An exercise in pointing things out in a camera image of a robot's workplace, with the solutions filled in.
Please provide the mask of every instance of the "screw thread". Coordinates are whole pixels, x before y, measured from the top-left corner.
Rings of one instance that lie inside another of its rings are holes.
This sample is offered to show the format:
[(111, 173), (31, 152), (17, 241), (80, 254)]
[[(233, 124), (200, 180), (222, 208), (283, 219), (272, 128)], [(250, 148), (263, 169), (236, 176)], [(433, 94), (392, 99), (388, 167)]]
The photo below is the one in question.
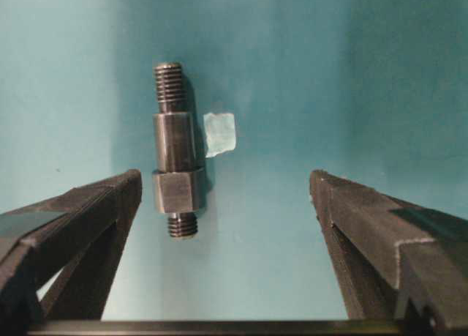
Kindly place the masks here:
[(158, 64), (154, 68), (154, 79), (160, 111), (183, 111), (185, 91), (182, 66), (179, 63)]
[(194, 213), (174, 213), (167, 219), (169, 235), (177, 239), (192, 238), (197, 232), (197, 217)]

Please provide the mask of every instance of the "teal backdrop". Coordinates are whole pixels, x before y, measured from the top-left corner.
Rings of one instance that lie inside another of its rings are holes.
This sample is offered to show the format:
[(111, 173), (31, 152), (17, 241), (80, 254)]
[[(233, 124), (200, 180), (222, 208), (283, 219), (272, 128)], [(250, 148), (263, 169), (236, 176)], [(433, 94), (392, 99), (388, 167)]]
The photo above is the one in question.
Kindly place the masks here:
[[(323, 168), (468, 217), (468, 0), (0, 0), (0, 212), (139, 168), (107, 319), (346, 318), (308, 178)], [(154, 211), (151, 67), (203, 114), (199, 235)]]

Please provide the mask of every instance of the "cylindrical shaft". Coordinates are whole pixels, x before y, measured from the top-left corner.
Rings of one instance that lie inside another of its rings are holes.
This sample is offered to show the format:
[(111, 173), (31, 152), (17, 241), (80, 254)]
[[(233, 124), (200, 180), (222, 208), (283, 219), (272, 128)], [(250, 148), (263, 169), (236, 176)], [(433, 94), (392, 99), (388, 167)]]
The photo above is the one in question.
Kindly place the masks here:
[(192, 116), (187, 112), (154, 114), (158, 169), (165, 173), (196, 169)]

